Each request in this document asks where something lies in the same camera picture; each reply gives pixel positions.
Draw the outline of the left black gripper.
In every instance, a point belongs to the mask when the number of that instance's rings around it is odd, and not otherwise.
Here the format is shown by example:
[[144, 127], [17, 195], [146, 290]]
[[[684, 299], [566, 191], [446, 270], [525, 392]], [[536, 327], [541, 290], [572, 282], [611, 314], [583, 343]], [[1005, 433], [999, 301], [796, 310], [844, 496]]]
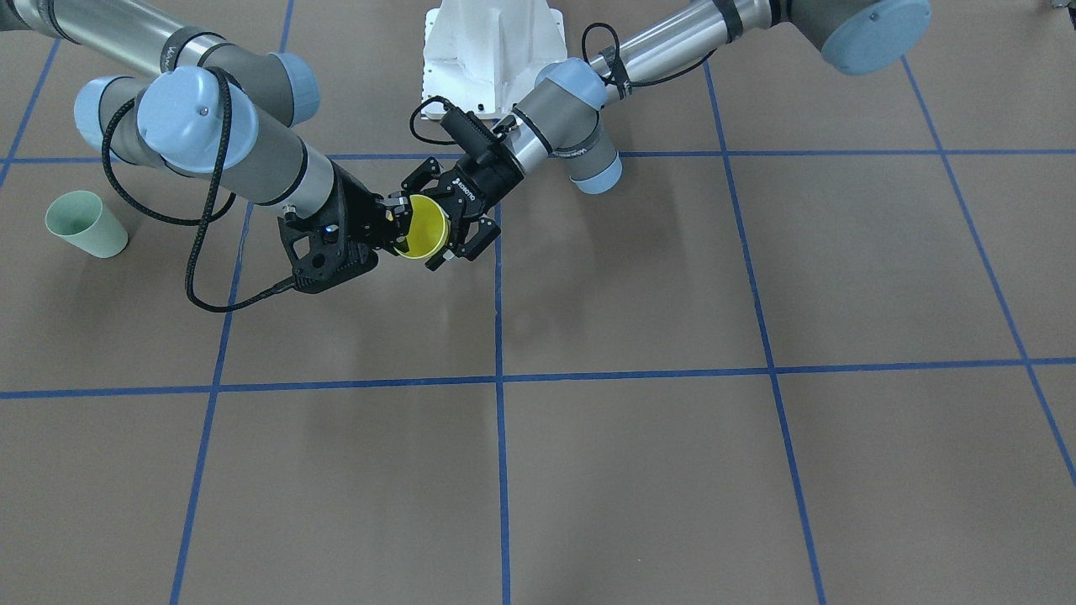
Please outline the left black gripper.
[[494, 244], [501, 234], [500, 225], [482, 215], [499, 205], [523, 180], [524, 173], [511, 161], [492, 161], [485, 166], [457, 161], [452, 169], [445, 169], [433, 156], [405, 177], [400, 197], [443, 199], [445, 214], [461, 223], [458, 229], [450, 230], [445, 244], [425, 261], [428, 271], [437, 271], [453, 258], [476, 261]]

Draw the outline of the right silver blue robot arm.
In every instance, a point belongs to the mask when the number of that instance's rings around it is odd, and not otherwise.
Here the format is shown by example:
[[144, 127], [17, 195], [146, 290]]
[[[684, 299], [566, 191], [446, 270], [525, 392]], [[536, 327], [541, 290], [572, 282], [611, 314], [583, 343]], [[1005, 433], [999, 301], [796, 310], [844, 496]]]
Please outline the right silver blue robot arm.
[[3, 30], [95, 50], [132, 76], [89, 82], [74, 115], [107, 160], [211, 179], [327, 244], [334, 261], [404, 244], [411, 206], [391, 205], [293, 127], [318, 112], [318, 80], [289, 53], [255, 54], [141, 1], [4, 1]]

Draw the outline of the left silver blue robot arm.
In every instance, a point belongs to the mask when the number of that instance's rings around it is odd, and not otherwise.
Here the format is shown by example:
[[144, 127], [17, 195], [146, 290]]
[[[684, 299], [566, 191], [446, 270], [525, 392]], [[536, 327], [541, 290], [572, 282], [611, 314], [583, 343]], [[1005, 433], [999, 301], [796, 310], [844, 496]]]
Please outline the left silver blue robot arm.
[[792, 24], [825, 62], [861, 76], [896, 62], [930, 23], [928, 1], [692, 1], [629, 39], [614, 37], [597, 54], [543, 66], [530, 92], [493, 126], [435, 96], [462, 157], [450, 170], [420, 177], [419, 194], [445, 219], [430, 245], [404, 249], [431, 271], [453, 258], [475, 261], [499, 237], [493, 208], [549, 157], [565, 161], [585, 194], [611, 189], [623, 166], [604, 129], [604, 108], [684, 76], [746, 32]]

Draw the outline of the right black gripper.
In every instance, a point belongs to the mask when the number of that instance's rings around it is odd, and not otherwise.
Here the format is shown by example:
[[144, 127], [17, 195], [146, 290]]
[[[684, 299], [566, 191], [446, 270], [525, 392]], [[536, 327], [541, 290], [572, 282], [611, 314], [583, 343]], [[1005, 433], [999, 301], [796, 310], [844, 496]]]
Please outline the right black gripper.
[[410, 226], [414, 205], [408, 194], [387, 198], [370, 192], [356, 175], [331, 161], [335, 184], [330, 197], [330, 243], [338, 253], [356, 253], [359, 249], [384, 249], [392, 255], [409, 255], [407, 233], [390, 233], [390, 223]]

